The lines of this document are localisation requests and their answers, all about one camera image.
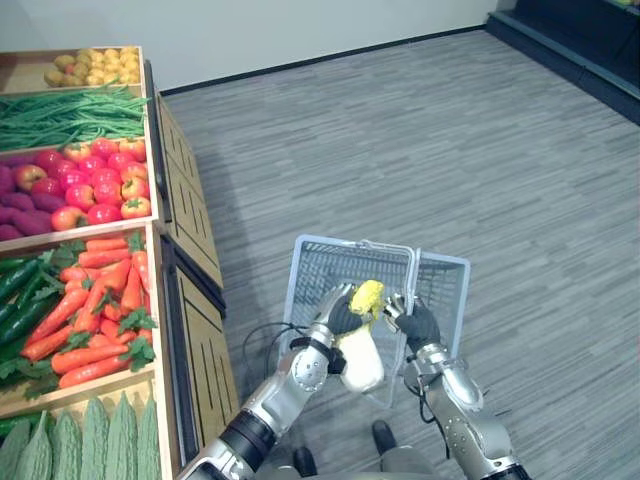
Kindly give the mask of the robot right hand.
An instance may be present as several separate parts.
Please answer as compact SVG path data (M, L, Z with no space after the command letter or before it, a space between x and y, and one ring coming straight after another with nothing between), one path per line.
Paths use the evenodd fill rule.
M390 328L406 336L406 343L413 354L426 345L440 343L437 320L420 297L413 297L413 309L408 313L405 298L394 293L386 298L383 313Z

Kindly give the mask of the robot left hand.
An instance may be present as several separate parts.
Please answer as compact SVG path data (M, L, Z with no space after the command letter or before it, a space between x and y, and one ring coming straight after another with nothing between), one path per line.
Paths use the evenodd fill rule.
M350 310L356 286L342 283L329 290L320 301L312 324L323 325L334 336L349 334L366 324L362 314Z

